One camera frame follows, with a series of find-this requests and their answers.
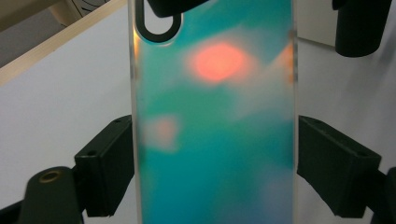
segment black plastic bracket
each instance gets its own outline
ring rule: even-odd
[[[148,0],[155,15],[160,18],[175,16],[201,5],[208,0]]]
[[[381,44],[392,0],[332,0],[338,10],[335,51],[346,57],[374,53]]]
[[[132,117],[110,122],[76,156],[78,194],[89,217],[113,216],[134,176]]]
[[[373,222],[396,223],[395,169],[382,174],[380,161],[378,154],[328,124],[299,117],[297,173],[335,215],[362,217],[368,206],[375,213]]]
[[[132,118],[110,122],[76,156],[76,166],[34,175],[23,201],[0,210],[0,223],[80,224],[113,216],[134,176]]]

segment phone case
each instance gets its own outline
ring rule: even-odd
[[[140,223],[291,223],[292,2],[210,0],[164,35],[134,6]]]

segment gray surface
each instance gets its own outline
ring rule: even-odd
[[[0,67],[63,29],[48,9],[0,33]]]
[[[296,0],[297,35],[325,45],[335,45],[338,11],[332,0]]]

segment screw hole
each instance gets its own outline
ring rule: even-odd
[[[357,151],[356,154],[358,154],[358,156],[361,156],[361,157],[367,157],[367,154],[364,152]]]
[[[89,155],[89,156],[94,156],[94,155],[96,155],[96,151],[95,151],[95,150],[89,151],[89,152],[87,153],[87,155]]]
[[[48,173],[40,176],[40,183],[47,184],[59,178],[61,172],[60,171],[49,171]]]

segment orange light spot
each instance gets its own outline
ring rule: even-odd
[[[219,83],[244,70],[246,63],[247,55],[241,49],[218,43],[199,50],[192,66],[199,78]]]
[[[287,72],[287,80],[289,83],[294,82],[293,77],[293,69],[294,69],[294,60],[293,60],[293,45],[289,43],[283,50],[280,52],[279,56],[276,59],[276,63],[279,66],[285,68]]]
[[[157,140],[163,147],[172,147],[178,133],[176,121],[173,119],[160,119],[156,123]]]
[[[134,29],[134,56],[137,57],[139,55],[139,35],[137,34],[136,30]]]

